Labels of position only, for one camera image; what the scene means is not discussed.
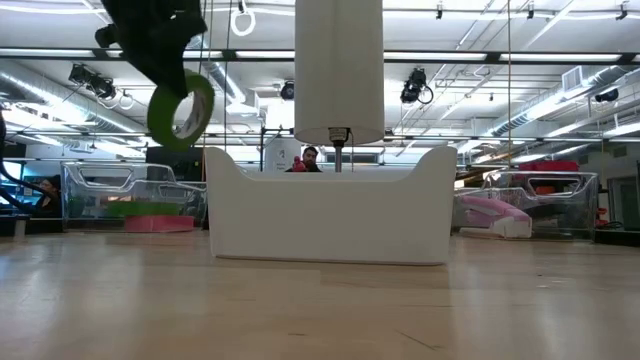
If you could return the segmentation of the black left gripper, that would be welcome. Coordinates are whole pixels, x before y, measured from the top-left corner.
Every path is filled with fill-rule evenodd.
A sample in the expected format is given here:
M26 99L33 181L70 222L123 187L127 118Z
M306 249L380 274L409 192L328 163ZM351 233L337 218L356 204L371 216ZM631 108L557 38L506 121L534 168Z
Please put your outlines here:
M183 53L208 27L198 0L102 0L110 23L95 32L101 48L118 44L128 61L178 99L187 96Z

